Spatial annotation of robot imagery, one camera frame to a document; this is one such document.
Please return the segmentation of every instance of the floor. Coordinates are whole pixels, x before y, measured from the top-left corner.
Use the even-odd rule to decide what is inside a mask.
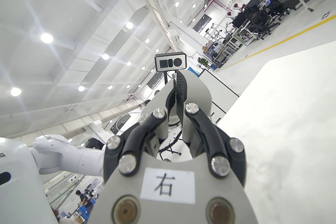
[[[333,17],[336,15],[336,0],[311,0],[308,4],[314,8],[314,12],[309,12],[304,7],[292,11],[265,40],[242,47],[213,74],[241,94],[268,61],[336,40],[336,17]],[[327,12],[330,12],[326,18],[328,21],[319,25]],[[319,26],[295,36],[316,24]]]

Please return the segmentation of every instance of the camera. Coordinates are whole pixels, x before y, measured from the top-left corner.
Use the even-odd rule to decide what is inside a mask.
[[[155,55],[157,72],[174,71],[187,68],[187,56],[184,52]]]

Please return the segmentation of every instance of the camera lens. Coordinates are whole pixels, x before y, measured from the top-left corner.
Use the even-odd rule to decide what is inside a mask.
[[[182,60],[181,60],[180,58],[175,58],[175,59],[174,59],[174,65],[175,65],[176,67],[181,66],[181,64],[182,64]]]
[[[168,67],[168,60],[161,60],[160,61],[160,68],[167,68]]]

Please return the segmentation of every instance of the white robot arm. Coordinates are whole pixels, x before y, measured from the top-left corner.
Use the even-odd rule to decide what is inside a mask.
[[[61,135],[40,136],[30,148],[0,138],[1,223],[57,223],[39,174],[64,170],[102,176],[104,150],[72,146]]]
[[[75,147],[61,135],[36,138],[29,148],[40,174],[69,171],[102,176],[104,150]]]

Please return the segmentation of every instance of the white table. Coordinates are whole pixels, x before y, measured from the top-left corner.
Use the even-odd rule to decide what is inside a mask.
[[[336,42],[268,62],[218,126],[260,224],[336,223]]]

